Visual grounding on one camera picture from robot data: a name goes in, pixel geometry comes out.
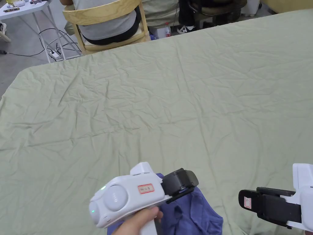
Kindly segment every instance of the table leg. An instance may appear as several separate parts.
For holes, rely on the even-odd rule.
[[[50,9],[50,6],[48,5],[48,11],[50,13],[50,16],[51,16],[51,19],[53,21],[53,23],[55,24],[55,21],[54,21],[54,18],[52,16],[52,12],[51,12],[51,9]],[[55,34],[57,35],[57,38],[59,40],[59,43],[60,43],[60,48],[61,48],[61,52],[62,52],[62,55],[63,55],[63,59],[66,60],[66,56],[65,56],[65,53],[64,53],[64,50],[63,50],[63,46],[62,46],[62,42],[61,42],[61,39],[60,39],[60,35],[58,34],[58,31],[56,30],[55,28]]]
[[[54,19],[53,19],[53,16],[52,16],[52,12],[51,12],[51,9],[50,9],[50,6],[48,6],[48,11],[49,11],[49,14],[51,16],[51,19],[46,15],[46,13],[44,11],[41,11],[45,16],[46,18],[50,21],[50,23],[53,25],[53,27],[55,28],[55,30],[64,38],[64,40],[77,52],[77,54],[81,55],[81,53],[76,49],[76,47],[73,46],[73,44],[71,44],[71,42],[60,32],[60,30],[57,28],[57,26],[55,25],[55,22],[54,22]]]
[[[46,52],[46,56],[47,56],[47,58],[48,58],[48,62],[49,63],[51,63],[51,61],[50,61],[50,56],[49,56],[49,54],[48,54],[48,50],[47,50],[47,46],[46,46],[46,44],[45,44],[45,41],[44,41],[44,39],[43,39],[43,37],[41,36],[41,34],[39,34],[40,32],[41,32],[41,29],[40,29],[40,26],[39,26],[39,24],[38,24],[38,20],[37,20],[37,18],[36,18],[36,15],[35,15],[35,13],[33,13],[33,16],[34,16],[34,19],[35,19],[35,22],[36,22],[36,24],[37,24],[37,29],[38,29],[38,35],[39,35],[39,37],[40,37],[40,39],[41,39],[41,41],[42,41],[42,44],[43,44],[43,46],[44,46],[44,50],[45,50],[45,52]]]
[[[1,31],[0,31],[0,37],[3,38],[3,40],[5,40],[6,42],[11,42],[11,39],[9,39],[6,35],[4,35]]]

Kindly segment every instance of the hand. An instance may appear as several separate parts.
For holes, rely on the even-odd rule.
[[[112,235],[139,235],[140,230],[146,223],[154,218],[159,219],[161,222],[162,217],[163,213],[158,207],[143,209],[137,212],[132,218],[126,220]]]

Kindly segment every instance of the power strip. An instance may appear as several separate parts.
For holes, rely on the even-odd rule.
[[[60,53],[58,53],[57,51],[52,51],[52,52],[49,52],[50,55],[52,55],[56,60],[60,59],[61,58],[61,55]]]

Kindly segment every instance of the smartphone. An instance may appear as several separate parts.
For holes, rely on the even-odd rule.
[[[18,10],[19,10],[19,7],[4,10],[4,12],[11,12],[11,11],[18,11]]]

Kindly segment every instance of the black pants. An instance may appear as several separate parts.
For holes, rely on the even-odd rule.
[[[91,44],[94,44],[94,45],[108,45],[108,44],[111,44],[114,42],[125,41],[125,40],[131,38],[138,30],[138,26],[139,26],[139,23],[141,21],[141,14],[140,14],[139,6],[135,8],[135,12],[136,12],[136,20],[135,20],[133,26],[129,30],[127,30],[126,32],[124,32],[122,34],[119,34],[119,35],[116,35],[116,36],[113,36],[110,38],[100,39],[100,40],[91,40],[91,39],[85,38],[84,35],[83,35],[83,37],[88,42],[90,42]]]
[[[179,17],[178,21],[180,24],[185,26],[194,26],[195,19],[193,10],[188,6],[188,1],[192,0],[179,0]],[[218,4],[213,2],[212,0],[201,0],[203,7],[219,7],[223,4]]]

